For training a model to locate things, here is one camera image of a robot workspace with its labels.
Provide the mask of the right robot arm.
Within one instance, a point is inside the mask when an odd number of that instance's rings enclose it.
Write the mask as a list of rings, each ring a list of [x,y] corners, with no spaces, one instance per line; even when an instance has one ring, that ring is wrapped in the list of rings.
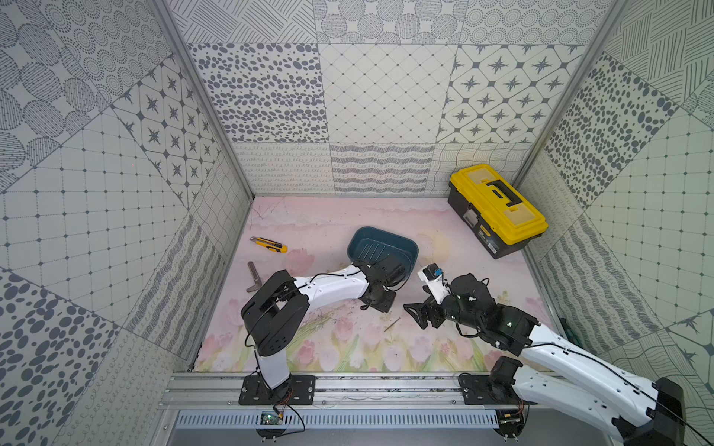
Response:
[[[446,280],[435,264],[418,273],[429,297],[405,310],[423,329],[445,321],[503,351],[489,375],[492,392],[537,403],[597,427],[624,445],[682,445],[684,391],[605,362],[536,317],[496,302],[472,274]]]

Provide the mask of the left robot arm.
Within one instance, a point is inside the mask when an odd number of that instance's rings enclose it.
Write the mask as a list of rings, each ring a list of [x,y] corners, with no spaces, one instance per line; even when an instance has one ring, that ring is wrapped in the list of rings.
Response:
[[[406,265],[391,255],[310,277],[294,277],[285,269],[273,273],[241,310],[264,386],[271,391],[288,386],[286,349],[310,311],[355,300],[364,310],[387,313],[408,277]]]

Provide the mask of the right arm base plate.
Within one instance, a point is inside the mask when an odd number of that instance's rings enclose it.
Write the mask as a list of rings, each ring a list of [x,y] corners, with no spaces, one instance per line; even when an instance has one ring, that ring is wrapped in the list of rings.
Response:
[[[461,373],[457,377],[466,405],[531,405],[520,399],[511,387],[494,383],[489,375]]]

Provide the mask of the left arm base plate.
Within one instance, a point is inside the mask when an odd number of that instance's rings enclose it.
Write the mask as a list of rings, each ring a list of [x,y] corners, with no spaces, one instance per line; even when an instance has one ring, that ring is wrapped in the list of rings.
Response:
[[[312,405],[315,392],[314,375],[290,375],[277,388],[270,388],[261,375],[249,375],[243,380],[241,406]]]

